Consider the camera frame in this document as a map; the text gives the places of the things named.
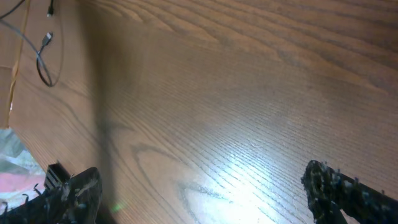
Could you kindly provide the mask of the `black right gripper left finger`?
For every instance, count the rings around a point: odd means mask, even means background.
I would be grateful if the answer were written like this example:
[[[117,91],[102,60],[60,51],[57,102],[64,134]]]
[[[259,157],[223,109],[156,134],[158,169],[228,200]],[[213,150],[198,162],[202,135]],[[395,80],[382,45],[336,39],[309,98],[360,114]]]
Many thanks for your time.
[[[90,167],[17,208],[5,208],[1,223],[95,224],[102,195],[100,172],[96,167]]]

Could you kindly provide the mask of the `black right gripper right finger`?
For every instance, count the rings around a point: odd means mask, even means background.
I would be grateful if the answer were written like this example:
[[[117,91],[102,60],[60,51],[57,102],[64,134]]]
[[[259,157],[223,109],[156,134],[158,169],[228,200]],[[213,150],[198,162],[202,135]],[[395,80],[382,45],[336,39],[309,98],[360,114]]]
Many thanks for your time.
[[[343,214],[358,223],[397,223],[397,200],[311,160],[301,178],[315,223],[346,223]]]

